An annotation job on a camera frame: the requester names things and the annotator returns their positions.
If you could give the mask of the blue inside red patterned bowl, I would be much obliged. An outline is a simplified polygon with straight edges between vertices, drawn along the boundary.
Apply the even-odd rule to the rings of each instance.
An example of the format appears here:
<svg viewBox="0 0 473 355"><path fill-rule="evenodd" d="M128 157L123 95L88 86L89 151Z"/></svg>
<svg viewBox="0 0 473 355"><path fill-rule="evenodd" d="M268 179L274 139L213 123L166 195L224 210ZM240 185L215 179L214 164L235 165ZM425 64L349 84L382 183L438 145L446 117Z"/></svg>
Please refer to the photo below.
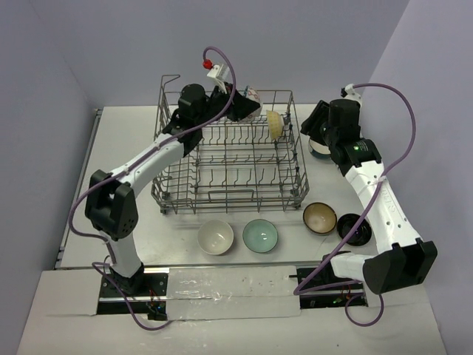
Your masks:
<svg viewBox="0 0 473 355"><path fill-rule="evenodd" d="M242 93L240 106L240 124L249 124L261 115L262 102L259 93L251 86L247 86Z"/></svg>

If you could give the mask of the dark teal white bowl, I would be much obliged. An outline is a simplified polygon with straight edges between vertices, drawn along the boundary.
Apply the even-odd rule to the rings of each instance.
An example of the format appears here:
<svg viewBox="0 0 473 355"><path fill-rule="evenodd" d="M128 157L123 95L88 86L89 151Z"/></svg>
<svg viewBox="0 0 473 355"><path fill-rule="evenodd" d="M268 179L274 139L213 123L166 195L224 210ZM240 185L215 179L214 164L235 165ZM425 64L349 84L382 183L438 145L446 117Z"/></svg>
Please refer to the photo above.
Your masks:
<svg viewBox="0 0 473 355"><path fill-rule="evenodd" d="M308 140L308 149L310 154L319 160L330 160L330 150L327 146L317 143L316 141Z"/></svg>

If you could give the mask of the yellow dotted bowl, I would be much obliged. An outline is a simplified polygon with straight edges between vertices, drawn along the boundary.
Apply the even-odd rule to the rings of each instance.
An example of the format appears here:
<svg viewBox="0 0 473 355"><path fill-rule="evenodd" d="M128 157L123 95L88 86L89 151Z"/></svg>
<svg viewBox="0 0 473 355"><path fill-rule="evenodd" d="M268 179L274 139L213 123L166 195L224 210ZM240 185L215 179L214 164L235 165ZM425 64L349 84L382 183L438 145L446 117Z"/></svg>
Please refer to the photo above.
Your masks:
<svg viewBox="0 0 473 355"><path fill-rule="evenodd" d="M270 139L272 141L277 141L282 137L285 129L285 119L287 115L275 111L266 111L266 120L268 124L268 131Z"/></svg>

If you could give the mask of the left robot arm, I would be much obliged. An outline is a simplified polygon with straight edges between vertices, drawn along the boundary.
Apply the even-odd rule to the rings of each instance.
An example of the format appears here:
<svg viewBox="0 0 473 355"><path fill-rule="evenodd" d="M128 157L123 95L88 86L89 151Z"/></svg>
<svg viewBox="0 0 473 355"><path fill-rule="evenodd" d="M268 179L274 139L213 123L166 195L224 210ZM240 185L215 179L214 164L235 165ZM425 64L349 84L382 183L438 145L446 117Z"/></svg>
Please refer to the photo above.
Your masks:
<svg viewBox="0 0 473 355"><path fill-rule="evenodd" d="M137 255L133 231L138 222L136 198L164 169L194 150L203 138L202 124L222 114L233 122L245 122L262 109L258 92L232 90L227 83L206 94L199 84L180 92L177 108L153 144L113 172L98 170L89 181L85 216L104 237L112 264L110 273L125 294L137 294L144 286L144 265Z"/></svg>

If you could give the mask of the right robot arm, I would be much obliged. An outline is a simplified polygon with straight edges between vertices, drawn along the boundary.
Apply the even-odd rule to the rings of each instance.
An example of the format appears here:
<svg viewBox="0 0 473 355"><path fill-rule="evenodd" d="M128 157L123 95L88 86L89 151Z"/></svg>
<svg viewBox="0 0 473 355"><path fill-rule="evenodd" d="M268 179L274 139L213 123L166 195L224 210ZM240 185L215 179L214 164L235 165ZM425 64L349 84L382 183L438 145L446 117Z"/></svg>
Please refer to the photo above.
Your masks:
<svg viewBox="0 0 473 355"><path fill-rule="evenodd" d="M375 237L377 255L336 252L321 270L321 281L337 289L347 278L364 282L374 294L421 284L438 250L422 240L402 211L387 180L376 145L361 136L359 102L320 101L302 123L301 133L330 150L330 157L357 194Z"/></svg>

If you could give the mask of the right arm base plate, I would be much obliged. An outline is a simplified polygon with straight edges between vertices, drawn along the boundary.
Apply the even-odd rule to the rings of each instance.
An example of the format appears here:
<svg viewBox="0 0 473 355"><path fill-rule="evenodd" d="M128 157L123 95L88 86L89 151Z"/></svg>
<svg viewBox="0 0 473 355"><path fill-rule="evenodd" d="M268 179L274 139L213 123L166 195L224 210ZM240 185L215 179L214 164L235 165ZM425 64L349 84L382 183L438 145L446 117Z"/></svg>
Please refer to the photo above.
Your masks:
<svg viewBox="0 0 473 355"><path fill-rule="evenodd" d="M330 266L326 266L319 274L302 288L321 289L299 295L301 309L343 308L348 301L350 306L366 306L364 287L361 283L348 284L350 279L336 277Z"/></svg>

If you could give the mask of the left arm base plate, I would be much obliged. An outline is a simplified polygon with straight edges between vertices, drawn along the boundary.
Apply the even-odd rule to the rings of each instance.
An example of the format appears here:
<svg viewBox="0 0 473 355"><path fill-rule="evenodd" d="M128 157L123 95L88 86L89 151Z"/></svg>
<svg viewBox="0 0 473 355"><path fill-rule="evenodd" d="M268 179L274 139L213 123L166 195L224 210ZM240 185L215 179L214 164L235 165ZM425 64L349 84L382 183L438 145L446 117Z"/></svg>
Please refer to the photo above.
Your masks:
<svg viewBox="0 0 473 355"><path fill-rule="evenodd" d="M145 272L143 280L133 291L120 288L126 295L131 309L136 316L144 316L150 321L167 321L166 300L168 299L167 285L168 272ZM105 277L101 278L101 287L97 305L98 315L123 315L129 314L125 299L119 290Z"/></svg>

